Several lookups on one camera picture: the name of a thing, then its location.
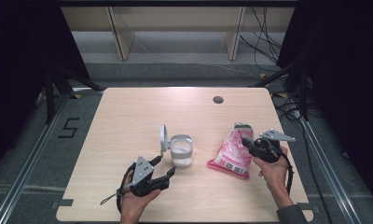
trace pink plastic package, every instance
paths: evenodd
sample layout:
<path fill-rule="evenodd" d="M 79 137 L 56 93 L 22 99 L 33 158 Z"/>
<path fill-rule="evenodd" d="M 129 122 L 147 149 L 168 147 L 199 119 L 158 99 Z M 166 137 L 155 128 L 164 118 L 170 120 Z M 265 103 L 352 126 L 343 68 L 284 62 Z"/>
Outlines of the pink plastic package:
<path fill-rule="evenodd" d="M 250 125 L 236 123 L 222 146 L 218 149 L 216 158 L 207 161 L 208 167 L 225 173 L 235 174 L 242 179 L 250 178 L 248 169 L 253 156 L 242 145 L 243 135 L 248 135 L 254 139 L 254 132 Z"/>

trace black sleeve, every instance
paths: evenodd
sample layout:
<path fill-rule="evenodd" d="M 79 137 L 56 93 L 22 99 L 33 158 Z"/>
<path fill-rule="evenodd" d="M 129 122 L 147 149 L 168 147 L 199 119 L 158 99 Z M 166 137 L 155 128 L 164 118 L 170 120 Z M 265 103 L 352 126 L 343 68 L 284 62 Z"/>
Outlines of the black sleeve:
<path fill-rule="evenodd" d="M 277 210 L 277 216 L 282 224 L 308 223 L 302 210 L 297 204 Z"/>

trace person's left hand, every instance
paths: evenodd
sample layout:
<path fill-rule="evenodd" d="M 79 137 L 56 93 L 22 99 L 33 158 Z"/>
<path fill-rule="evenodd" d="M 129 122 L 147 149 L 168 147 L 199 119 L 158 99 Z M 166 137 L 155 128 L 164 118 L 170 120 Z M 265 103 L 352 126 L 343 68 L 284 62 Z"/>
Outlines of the person's left hand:
<path fill-rule="evenodd" d="M 133 171 L 128 173 L 126 177 L 125 185 L 130 183 L 131 175 Z M 160 189 L 155 189 L 145 197 L 137 197 L 131 192 L 126 192 L 123 195 L 120 210 L 121 210 L 121 224 L 135 224 L 140 219 L 141 214 L 144 212 L 145 207 L 155 198 L 160 195 Z"/>

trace gray carpet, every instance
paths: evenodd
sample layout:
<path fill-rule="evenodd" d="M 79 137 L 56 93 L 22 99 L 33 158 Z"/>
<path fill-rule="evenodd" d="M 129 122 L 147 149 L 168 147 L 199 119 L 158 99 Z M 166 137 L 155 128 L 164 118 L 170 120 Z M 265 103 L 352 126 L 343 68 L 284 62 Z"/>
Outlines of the gray carpet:
<path fill-rule="evenodd" d="M 166 87 L 166 86 L 197 86 L 197 87 L 246 87 L 254 85 L 258 76 L 267 72 L 256 65 L 224 65 L 224 67 L 202 64 L 147 63 L 147 64 L 87 64 L 91 80 L 103 87 Z M 266 66 L 265 69 L 276 70 L 276 66 Z M 279 78 L 268 86 L 271 91 L 280 91 L 285 77 Z M 83 85 L 70 81 L 73 87 Z M 62 110 L 55 129 L 31 174 L 27 186 L 16 204 L 8 223 L 60 223 L 56 219 L 56 202 L 62 198 L 71 173 L 73 172 L 80 149 L 85 140 L 94 113 L 100 103 L 101 94 L 85 92 L 79 99 L 69 99 Z M 274 97 L 276 105 L 282 105 L 287 99 Z M 317 109 L 309 110 L 311 124 L 326 156 L 346 189 L 357 213 L 363 223 L 373 223 L 373 197 L 352 164 L 340 155 L 342 150 L 336 136 L 332 134 L 325 118 Z M 69 126 L 76 127 L 73 138 L 59 138 L 72 134 L 64 130 L 68 119 Z M 22 129 L 15 146 L 11 148 L 0 162 L 0 203 L 3 201 L 9 186 L 17 177 L 19 170 L 33 148 L 46 120 L 46 102 L 42 101 L 32 113 Z M 317 165 L 314 155 L 308 157 L 302 129 L 296 120 L 281 118 L 284 132 L 294 136 L 297 141 L 289 143 L 296 166 L 301 175 L 303 186 L 308 194 L 311 205 L 319 212 L 314 214 L 312 223 L 328 223 L 326 204 L 333 223 L 347 223 L 330 187 Z M 319 189 L 314 182 L 309 168 L 316 177 Z M 319 190 L 324 196 L 325 204 L 319 196 Z"/>

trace floor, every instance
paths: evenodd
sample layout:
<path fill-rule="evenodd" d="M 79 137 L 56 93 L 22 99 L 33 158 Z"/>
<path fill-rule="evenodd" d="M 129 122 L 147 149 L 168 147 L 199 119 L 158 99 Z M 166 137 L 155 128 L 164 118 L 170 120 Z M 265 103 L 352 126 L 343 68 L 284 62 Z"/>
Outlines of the floor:
<path fill-rule="evenodd" d="M 124 62 L 118 59 L 110 33 L 80 32 L 74 33 L 74 36 L 91 79 L 106 87 L 245 87 L 256 83 L 260 76 L 269 76 L 272 71 L 279 69 L 267 56 L 256 52 L 242 40 L 236 60 L 230 61 L 220 33 L 138 33 L 131 54 Z M 242 36 L 251 45 L 256 45 L 255 35 Z M 270 36 L 281 44 L 283 34 Z M 259 43 L 260 49 L 276 57 L 275 53 L 270 53 L 267 43 Z M 142 69 L 162 78 L 147 81 L 147 76 L 139 74 Z M 185 74 L 185 69 L 188 69 L 190 74 Z M 132 81 L 121 77 L 125 73 L 128 74 L 128 71 L 140 77 L 133 77 Z M 177 71 L 177 75 L 181 74 L 181 77 L 172 74 L 174 71 Z M 210 75 L 201 79 L 199 76 L 204 74 L 200 73 L 211 74 L 212 79 Z M 194 76 L 197 76 L 197 80 L 191 80 Z M 178 78 L 182 78 L 182 83 L 177 81 Z M 281 77 L 267 88 L 271 92 L 282 91 L 285 79 L 286 77 Z M 279 108 L 278 114 L 284 132 L 300 139 L 289 143 L 289 146 L 314 212 L 314 220 L 311 223 L 373 223 L 373 197 L 347 160 L 347 155 L 341 154 L 341 145 L 326 124 L 323 114 L 318 108 L 312 107 L 309 110 L 309 121 L 295 120 L 294 117 L 298 114 L 292 105 L 288 104 L 289 94 L 287 98 L 274 94 L 273 103 Z M 9 208 L 11 213 L 7 217 L 7 223 L 60 223 L 56 219 L 56 208 L 89 130 L 95 108 L 101 99 L 98 92 L 86 91 L 81 95 L 78 99 L 57 99 L 58 105 L 62 105 L 62 113 L 53 125 L 53 130 L 46 132 L 47 141 L 40 143 L 43 149 L 37 153 L 35 164 L 31 173 L 26 176 L 16 204 Z M 292 101 L 298 101 L 297 94 L 294 94 Z M 20 170 L 25 167 L 25 162 L 30 159 L 30 153 L 36 148 L 36 139 L 45 131 L 45 120 L 46 105 L 45 101 L 41 101 L 26 122 L 19 139 L 15 141 L 15 146 L 0 162 L 0 206 L 7 193 L 12 190 L 11 187 L 18 179 Z M 70 130 L 63 128 L 66 122 L 77 127 L 74 138 L 60 138 L 72 134 Z M 316 142 L 306 140 L 304 132 L 309 132 Z M 339 196 L 338 189 L 341 189 L 344 195 Z M 344 199 L 350 200 L 350 206 L 342 204 Z M 344 210 L 347 208 L 354 209 L 354 215 Z"/>

